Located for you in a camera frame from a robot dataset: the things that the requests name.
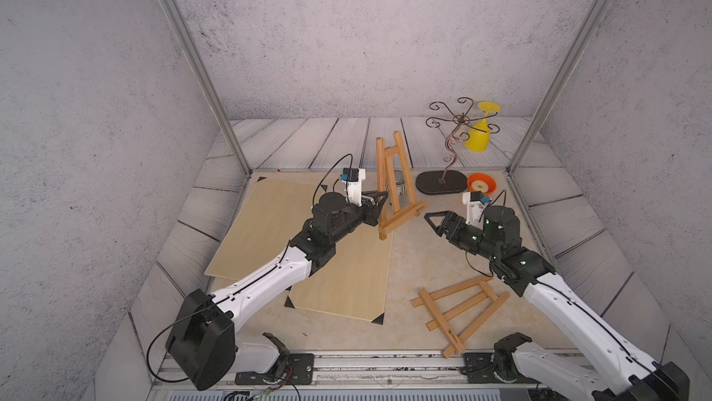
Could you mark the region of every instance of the beige tabletop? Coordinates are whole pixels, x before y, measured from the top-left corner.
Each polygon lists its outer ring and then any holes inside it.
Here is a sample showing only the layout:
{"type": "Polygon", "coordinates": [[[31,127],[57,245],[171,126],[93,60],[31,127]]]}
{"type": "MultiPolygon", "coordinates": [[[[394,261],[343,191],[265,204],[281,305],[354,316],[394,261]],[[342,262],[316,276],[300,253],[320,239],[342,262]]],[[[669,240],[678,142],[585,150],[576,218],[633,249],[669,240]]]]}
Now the beige tabletop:
{"type": "MultiPolygon", "coordinates": [[[[498,190],[508,189],[501,171],[487,172],[497,182],[498,190]]],[[[322,173],[255,173],[251,184],[258,177],[273,177],[304,183],[318,183],[322,173]]],[[[325,183],[331,186],[337,177],[332,173],[325,183]]],[[[375,173],[369,173],[364,190],[375,189],[375,173]]],[[[453,210],[465,216],[461,195],[428,196],[418,193],[428,201],[427,212],[453,210]]],[[[514,198],[507,198],[507,206],[519,215],[514,198]]],[[[521,236],[523,245],[536,251],[529,229],[522,218],[521,236]]],[[[465,261],[465,253],[450,245],[445,238],[435,235],[423,217],[409,220],[396,229],[388,276],[386,309],[383,325],[372,324],[332,314],[284,307],[288,291],[273,299],[255,314],[243,327],[253,334],[269,332],[279,338],[290,350],[442,350],[448,341],[439,330],[428,331],[425,324],[432,318],[423,306],[413,307],[410,300],[418,296],[418,290],[429,292],[478,276],[465,261]]],[[[472,266],[488,272],[487,260],[468,255],[472,266]]],[[[544,314],[529,302],[517,296],[499,279],[490,282],[497,294],[508,291],[511,296],[497,312],[482,325],[467,341],[470,350],[491,349],[493,344],[506,335],[517,331],[530,336],[544,348],[575,348],[564,334],[544,314]]],[[[213,289],[231,284],[227,279],[216,279],[213,289]]],[[[442,311],[455,307],[478,292],[478,287],[463,290],[436,301],[442,311]]],[[[450,320],[457,332],[467,327],[490,304],[488,300],[450,320]]]]}

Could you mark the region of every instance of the black oval base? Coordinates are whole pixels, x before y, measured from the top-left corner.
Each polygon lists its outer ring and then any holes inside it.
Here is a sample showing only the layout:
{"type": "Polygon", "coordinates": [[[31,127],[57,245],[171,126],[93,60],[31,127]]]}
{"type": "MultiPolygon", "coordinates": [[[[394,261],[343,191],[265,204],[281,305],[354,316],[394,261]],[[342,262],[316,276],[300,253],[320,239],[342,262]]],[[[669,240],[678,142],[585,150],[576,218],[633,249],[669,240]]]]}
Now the black oval base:
{"type": "Polygon", "coordinates": [[[449,170],[445,174],[445,183],[440,183],[442,171],[427,171],[418,174],[415,188],[423,194],[456,194],[467,190],[467,177],[459,171],[449,170]]]}

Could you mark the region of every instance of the folded wooden easel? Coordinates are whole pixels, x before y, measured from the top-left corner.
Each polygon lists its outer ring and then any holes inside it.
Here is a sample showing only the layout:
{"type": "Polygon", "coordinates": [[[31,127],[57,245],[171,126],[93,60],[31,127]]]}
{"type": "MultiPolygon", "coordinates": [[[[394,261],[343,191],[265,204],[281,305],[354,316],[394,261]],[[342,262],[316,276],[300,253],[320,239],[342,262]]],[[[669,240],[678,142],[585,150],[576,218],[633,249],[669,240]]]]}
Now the folded wooden easel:
{"type": "Polygon", "coordinates": [[[376,139],[376,173],[378,175],[378,191],[386,191],[386,180],[388,181],[388,189],[390,189],[391,206],[393,207],[393,216],[387,217],[384,208],[381,211],[381,217],[378,223],[378,237],[385,240],[388,233],[403,225],[408,219],[414,216],[420,216],[420,212],[428,207],[428,202],[418,201],[415,195],[415,187],[413,185],[413,175],[410,173],[410,165],[408,164],[408,153],[405,150],[403,143],[403,135],[396,130],[393,133],[393,139],[396,140],[395,146],[386,147],[386,141],[379,137],[376,139]],[[405,180],[405,189],[408,193],[410,205],[401,210],[398,192],[396,191],[396,174],[393,169],[393,156],[398,156],[401,161],[401,169],[403,170],[403,178],[405,180]]]}
{"type": "Polygon", "coordinates": [[[509,299],[509,293],[497,296],[497,293],[495,293],[492,287],[487,284],[487,281],[490,280],[492,280],[491,277],[480,276],[460,282],[459,284],[451,285],[438,291],[434,291],[433,293],[428,293],[425,289],[420,289],[420,291],[418,291],[418,295],[420,295],[420,297],[410,301],[411,304],[413,304],[413,307],[425,305],[434,318],[426,324],[428,330],[432,331],[440,327],[440,330],[445,334],[445,337],[448,338],[448,341],[450,341],[448,348],[443,351],[443,356],[445,356],[445,358],[450,358],[455,352],[464,353],[466,350],[464,342],[467,341],[467,339],[472,336],[475,331],[477,331],[477,329],[480,328],[482,324],[484,324],[485,321],[487,321],[487,319],[489,319],[495,311],[497,311],[497,309],[507,301],[507,299],[509,299]],[[440,308],[438,308],[435,304],[435,299],[444,298],[445,296],[449,296],[457,293],[458,291],[462,291],[476,285],[479,285],[480,288],[482,288],[482,292],[477,293],[475,296],[466,300],[462,304],[459,304],[455,308],[446,311],[445,313],[442,313],[440,308]],[[479,304],[485,299],[491,299],[492,304],[487,307],[472,324],[465,328],[465,331],[459,335],[455,334],[448,321],[468,308],[474,307],[476,304],[479,304]]]}

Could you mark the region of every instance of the orange bowl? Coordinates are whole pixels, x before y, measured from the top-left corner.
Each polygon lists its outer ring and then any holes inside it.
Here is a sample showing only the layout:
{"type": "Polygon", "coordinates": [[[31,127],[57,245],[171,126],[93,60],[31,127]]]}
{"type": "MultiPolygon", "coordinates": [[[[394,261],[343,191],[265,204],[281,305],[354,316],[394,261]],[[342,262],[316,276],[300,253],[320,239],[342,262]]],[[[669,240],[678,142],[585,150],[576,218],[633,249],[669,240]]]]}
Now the orange bowl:
{"type": "Polygon", "coordinates": [[[497,183],[494,181],[494,179],[489,175],[482,173],[475,173],[467,178],[467,189],[469,191],[476,191],[472,188],[472,183],[476,180],[482,180],[487,184],[487,192],[483,192],[483,194],[490,195],[493,192],[497,191],[497,183]]]}

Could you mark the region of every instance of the decorative metal stand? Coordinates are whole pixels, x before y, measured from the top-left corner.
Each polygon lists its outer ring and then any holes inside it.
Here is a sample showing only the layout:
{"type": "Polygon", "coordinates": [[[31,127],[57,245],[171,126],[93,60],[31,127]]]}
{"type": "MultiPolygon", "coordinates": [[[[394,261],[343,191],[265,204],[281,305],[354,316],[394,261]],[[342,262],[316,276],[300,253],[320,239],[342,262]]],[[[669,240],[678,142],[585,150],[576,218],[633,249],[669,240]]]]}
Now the decorative metal stand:
{"type": "MultiPolygon", "coordinates": [[[[473,119],[467,114],[472,110],[472,107],[475,105],[475,101],[469,97],[464,96],[457,99],[457,102],[461,104],[466,104],[469,102],[470,107],[467,108],[467,111],[456,114],[455,112],[452,112],[448,105],[443,102],[432,102],[429,105],[430,109],[432,109],[433,111],[439,111],[440,105],[445,106],[445,109],[447,109],[448,112],[452,114],[452,118],[442,119],[440,117],[429,117],[425,121],[425,124],[428,127],[439,128],[440,121],[453,121],[455,122],[455,129],[453,129],[448,135],[448,137],[445,138],[445,149],[447,149],[451,154],[445,156],[444,160],[446,162],[450,162],[450,164],[447,165],[444,171],[428,171],[426,173],[421,173],[415,180],[415,187],[418,188],[418,191],[422,192],[423,194],[455,194],[457,192],[464,192],[467,189],[467,177],[465,176],[465,174],[462,174],[459,171],[450,170],[450,168],[452,168],[452,166],[458,160],[457,152],[455,151],[453,146],[460,141],[467,141],[470,138],[468,130],[460,132],[463,129],[463,126],[467,126],[469,129],[480,130],[482,132],[485,132],[481,129],[473,127],[471,123],[473,123],[474,121],[482,120],[485,117],[494,117],[495,115],[497,115],[497,113],[494,112],[491,115],[485,115],[483,117],[473,119]]],[[[499,126],[495,125],[494,123],[489,123],[487,126],[489,129],[491,129],[490,133],[492,134],[497,133],[500,130],[499,126]]]]}

